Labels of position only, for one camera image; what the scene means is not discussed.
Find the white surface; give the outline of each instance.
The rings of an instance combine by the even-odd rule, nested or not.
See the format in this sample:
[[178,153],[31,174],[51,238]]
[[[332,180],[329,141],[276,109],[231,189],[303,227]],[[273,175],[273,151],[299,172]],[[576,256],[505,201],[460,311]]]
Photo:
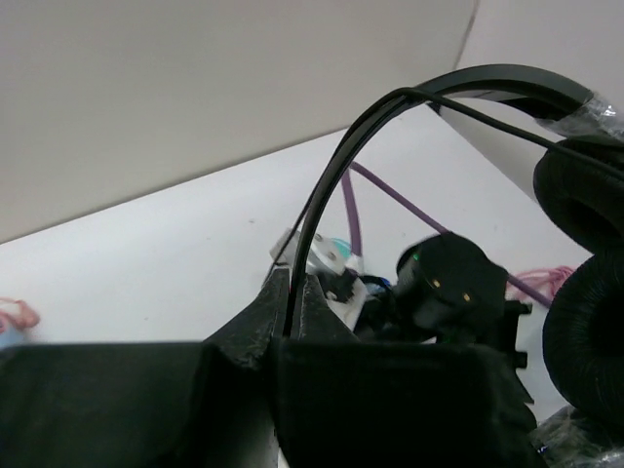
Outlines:
[[[340,134],[0,246],[0,295],[42,315],[40,341],[199,340],[258,292],[269,249],[296,218]],[[587,255],[426,107],[393,121],[358,159],[448,228],[517,272]],[[408,245],[433,231],[353,176],[369,272],[396,279]],[[348,236],[341,193],[320,232]],[[521,319],[522,372],[538,417],[562,404],[541,359],[544,311]]]
[[474,1],[0,1],[0,242],[347,126]]
[[[597,90],[624,109],[622,18],[621,0],[480,0],[458,67],[522,63],[546,68]],[[506,122],[558,139],[518,111],[486,102],[469,103]],[[453,112],[444,115],[532,196],[533,168],[544,154],[542,148]]]

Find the black headphones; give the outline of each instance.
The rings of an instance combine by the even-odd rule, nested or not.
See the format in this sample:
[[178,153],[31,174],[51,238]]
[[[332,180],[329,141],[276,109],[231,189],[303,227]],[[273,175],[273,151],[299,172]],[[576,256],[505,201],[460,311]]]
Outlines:
[[[552,143],[450,98],[514,107],[565,139]],[[533,184],[550,219],[594,254],[553,301],[543,330],[544,361],[564,397],[596,418],[624,426],[624,122],[612,106],[564,76],[523,65],[483,65],[380,99],[349,128],[319,179],[301,229],[285,334],[300,307],[308,255],[321,214],[366,142],[389,120],[431,101],[548,148]]]

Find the black plastic piece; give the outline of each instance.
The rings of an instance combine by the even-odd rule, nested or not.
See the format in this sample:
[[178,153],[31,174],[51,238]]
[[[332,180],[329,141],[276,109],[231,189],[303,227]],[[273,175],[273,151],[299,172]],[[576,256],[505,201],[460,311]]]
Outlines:
[[531,308],[530,304],[518,300],[505,301],[502,318],[493,323],[491,329],[477,342],[505,354],[513,369],[526,369],[528,355],[524,351],[516,351],[516,337],[518,319],[521,315],[529,315]]
[[347,302],[353,297],[353,285],[358,279],[354,271],[345,268],[341,275],[320,271],[316,276],[324,294],[332,300]]
[[502,319],[508,273],[473,242],[451,232],[407,249],[393,288],[406,329],[477,342]]
[[365,285],[377,286],[377,292],[369,293],[353,333],[363,341],[411,341],[421,342],[433,336],[422,330],[402,327],[397,301],[392,289],[382,278],[371,275],[361,277]]
[[497,63],[452,71],[418,88],[449,98],[500,102],[536,119],[560,120],[594,93],[563,75],[526,65]]

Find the black foam ear pad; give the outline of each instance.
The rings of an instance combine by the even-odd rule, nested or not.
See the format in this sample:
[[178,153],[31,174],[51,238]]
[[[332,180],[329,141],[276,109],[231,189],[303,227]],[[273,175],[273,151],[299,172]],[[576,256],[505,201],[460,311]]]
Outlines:
[[593,256],[567,279],[546,317],[542,344],[564,398],[624,427],[624,248]]
[[[562,145],[624,174],[624,148],[567,139]],[[537,201],[550,219],[592,253],[624,245],[624,181],[548,150],[533,173]]]

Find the white wall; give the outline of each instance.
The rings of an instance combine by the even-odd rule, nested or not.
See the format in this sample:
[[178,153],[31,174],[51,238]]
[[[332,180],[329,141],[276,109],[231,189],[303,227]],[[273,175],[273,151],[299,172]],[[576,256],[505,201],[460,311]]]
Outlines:
[[473,0],[0,1],[0,241],[352,122]]
[[[481,0],[458,66],[507,62],[547,68],[598,90],[624,109],[623,19],[621,0]],[[551,135],[511,109],[473,100],[466,103],[511,124]],[[533,195],[532,171],[543,149],[451,112],[443,115]]]

